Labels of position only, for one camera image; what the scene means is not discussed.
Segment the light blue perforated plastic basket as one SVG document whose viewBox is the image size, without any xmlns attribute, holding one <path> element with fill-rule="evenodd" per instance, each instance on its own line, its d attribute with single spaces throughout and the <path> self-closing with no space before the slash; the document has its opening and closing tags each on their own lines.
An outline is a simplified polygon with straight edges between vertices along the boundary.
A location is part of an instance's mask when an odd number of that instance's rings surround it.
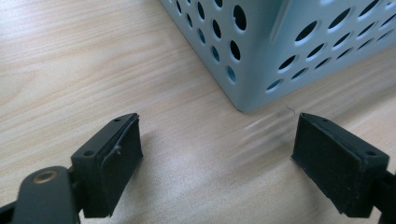
<svg viewBox="0 0 396 224">
<path fill-rule="evenodd" d="M 396 0 L 160 0 L 249 112 L 396 45 Z"/>
</svg>

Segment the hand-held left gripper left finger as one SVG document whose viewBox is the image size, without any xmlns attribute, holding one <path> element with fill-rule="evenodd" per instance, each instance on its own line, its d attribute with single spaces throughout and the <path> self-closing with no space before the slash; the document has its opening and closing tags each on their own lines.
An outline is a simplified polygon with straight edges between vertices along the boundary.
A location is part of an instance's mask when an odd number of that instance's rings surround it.
<svg viewBox="0 0 396 224">
<path fill-rule="evenodd" d="M 74 178 L 82 184 L 81 208 L 87 218 L 110 217 L 143 158 L 136 113 L 111 120 L 71 157 Z"/>
</svg>

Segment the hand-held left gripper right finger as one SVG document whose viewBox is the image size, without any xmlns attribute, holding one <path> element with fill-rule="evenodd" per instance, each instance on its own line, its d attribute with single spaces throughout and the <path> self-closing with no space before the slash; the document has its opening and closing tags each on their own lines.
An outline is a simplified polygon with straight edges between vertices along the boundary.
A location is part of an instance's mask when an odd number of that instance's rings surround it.
<svg viewBox="0 0 396 224">
<path fill-rule="evenodd" d="M 292 158 L 348 217 L 390 217 L 389 155 L 332 121 L 299 117 Z"/>
</svg>

